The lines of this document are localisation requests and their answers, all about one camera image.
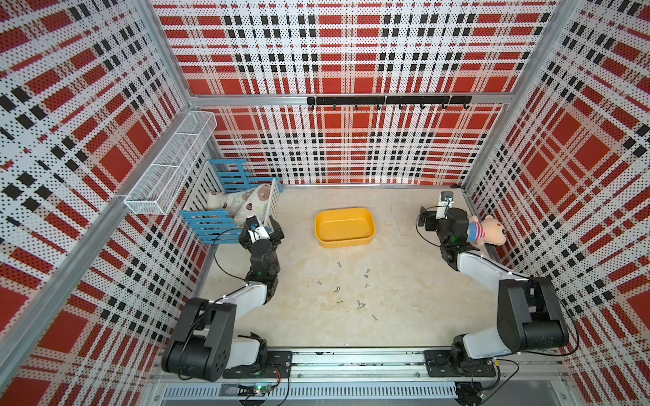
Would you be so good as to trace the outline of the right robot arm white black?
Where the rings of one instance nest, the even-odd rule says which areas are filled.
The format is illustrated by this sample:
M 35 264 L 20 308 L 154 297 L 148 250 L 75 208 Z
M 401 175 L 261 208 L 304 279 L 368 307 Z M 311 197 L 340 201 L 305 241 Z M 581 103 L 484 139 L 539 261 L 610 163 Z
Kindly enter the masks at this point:
M 421 209 L 416 231 L 436 233 L 442 259 L 497 296 L 494 326 L 456 336 L 447 353 L 427 353 L 431 376 L 492 377 L 492 362 L 499 356 L 562 348 L 570 342 L 551 281 L 517 275 L 482 254 L 482 247 L 506 242 L 505 227 L 498 219 L 468 215 L 455 207 L 453 192 L 443 191 L 436 206 Z

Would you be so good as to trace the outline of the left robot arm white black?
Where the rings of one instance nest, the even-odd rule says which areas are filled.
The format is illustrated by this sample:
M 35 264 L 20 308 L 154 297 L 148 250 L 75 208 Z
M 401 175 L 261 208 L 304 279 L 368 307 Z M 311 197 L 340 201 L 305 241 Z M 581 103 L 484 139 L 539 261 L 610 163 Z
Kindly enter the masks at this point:
M 240 245 L 251 266 L 244 285 L 220 299 L 192 298 L 180 314 L 161 368 L 181 379 L 215 382 L 221 377 L 260 377 L 270 365 L 267 341 L 255 333 L 235 336 L 235 322 L 267 304 L 279 285 L 277 248 L 284 238 L 280 224 L 269 218 L 265 228 L 255 216 L 245 220 Z

